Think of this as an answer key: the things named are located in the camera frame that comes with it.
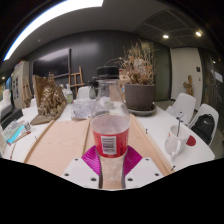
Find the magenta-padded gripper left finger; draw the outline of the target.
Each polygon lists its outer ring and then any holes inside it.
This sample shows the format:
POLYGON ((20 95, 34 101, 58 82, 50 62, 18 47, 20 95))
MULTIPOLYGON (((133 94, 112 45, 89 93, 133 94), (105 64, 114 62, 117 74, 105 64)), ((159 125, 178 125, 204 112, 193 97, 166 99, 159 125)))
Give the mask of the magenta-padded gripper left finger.
POLYGON ((92 146, 80 158, 75 157, 63 171, 62 178, 84 188, 100 188, 100 158, 92 146))

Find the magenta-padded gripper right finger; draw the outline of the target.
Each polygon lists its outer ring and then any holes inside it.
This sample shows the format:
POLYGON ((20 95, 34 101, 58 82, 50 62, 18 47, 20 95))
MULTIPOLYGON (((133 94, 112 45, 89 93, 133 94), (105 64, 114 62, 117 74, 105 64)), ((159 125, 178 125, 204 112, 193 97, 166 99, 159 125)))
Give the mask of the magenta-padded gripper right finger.
POLYGON ((129 146, 123 161, 122 188, 134 189, 159 180, 163 174, 150 157, 129 146))

